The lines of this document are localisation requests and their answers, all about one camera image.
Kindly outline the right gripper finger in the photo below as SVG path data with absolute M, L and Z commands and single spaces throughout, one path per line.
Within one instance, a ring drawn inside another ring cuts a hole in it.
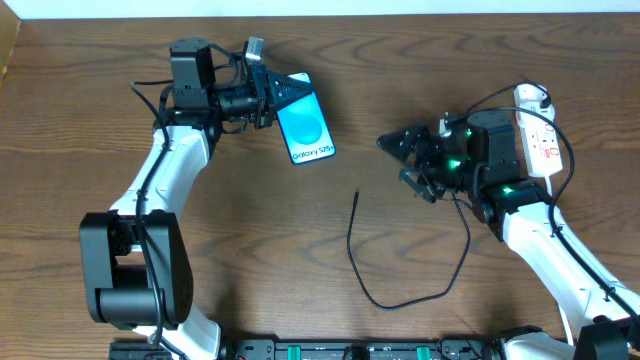
M 429 203 L 435 203 L 437 201 L 436 193 L 422 174 L 411 168 L 401 169 L 399 172 L 399 180 L 407 184 L 415 193 L 416 196 L 422 198 Z
M 428 127 L 418 125 L 381 135 L 377 139 L 377 145 L 394 159 L 406 163 L 411 156 L 420 157 L 427 146 L 429 137 Z

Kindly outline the blue Galaxy smartphone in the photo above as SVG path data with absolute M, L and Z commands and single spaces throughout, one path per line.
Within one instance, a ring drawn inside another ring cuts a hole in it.
M 307 73 L 288 76 L 311 83 Z M 314 86 L 312 87 L 310 95 L 277 111 L 281 132 L 294 165 L 327 159 L 336 154 L 332 135 Z

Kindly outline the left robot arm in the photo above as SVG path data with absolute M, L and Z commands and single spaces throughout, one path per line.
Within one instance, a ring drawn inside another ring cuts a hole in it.
M 170 45 L 172 75 L 161 82 L 150 152 L 128 190 L 79 226 L 88 312 L 98 323 L 144 335 L 143 345 L 115 345 L 118 359 L 216 359 L 220 326 L 194 304 L 194 280 L 179 217 L 226 124 L 235 133 L 265 128 L 309 96 L 308 75 L 269 70 L 262 40 L 226 53 L 234 72 L 216 79 L 220 47 L 202 38 Z

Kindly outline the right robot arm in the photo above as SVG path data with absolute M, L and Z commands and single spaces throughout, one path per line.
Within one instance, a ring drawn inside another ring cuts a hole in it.
M 378 146 L 404 163 L 400 179 L 434 203 L 468 196 L 479 222 L 517 253 L 563 309 L 573 343 L 527 326 L 482 350 L 485 359 L 626 359 L 639 347 L 639 296 L 619 282 L 563 219 L 558 197 L 520 173 L 511 115 L 498 107 L 382 135 Z

